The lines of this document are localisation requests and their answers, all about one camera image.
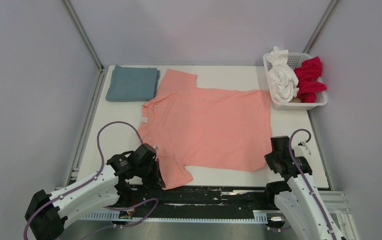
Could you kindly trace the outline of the pink t shirt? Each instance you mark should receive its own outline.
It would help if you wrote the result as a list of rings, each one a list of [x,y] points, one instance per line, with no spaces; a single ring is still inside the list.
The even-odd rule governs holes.
[[[193,180],[187,166],[254,172],[271,147],[266,90],[197,87],[195,74],[168,69],[154,99],[142,107],[139,134],[157,146],[164,189]]]

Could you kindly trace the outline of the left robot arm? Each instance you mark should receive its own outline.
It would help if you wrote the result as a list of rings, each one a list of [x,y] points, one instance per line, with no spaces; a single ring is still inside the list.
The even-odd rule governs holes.
[[[115,211],[139,206],[128,180],[139,177],[146,187],[163,187],[156,149],[141,144],[136,150],[113,155],[90,176],[46,193],[36,192],[25,213],[23,237],[31,231],[37,240],[55,240],[75,221],[102,208]]]

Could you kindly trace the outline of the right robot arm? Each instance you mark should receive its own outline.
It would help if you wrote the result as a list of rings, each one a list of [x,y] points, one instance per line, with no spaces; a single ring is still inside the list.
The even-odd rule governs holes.
[[[344,240],[321,199],[309,162],[304,156],[295,156],[290,142],[288,136],[271,138],[272,151],[265,160],[283,180],[266,185],[266,206],[278,208],[301,240]]]

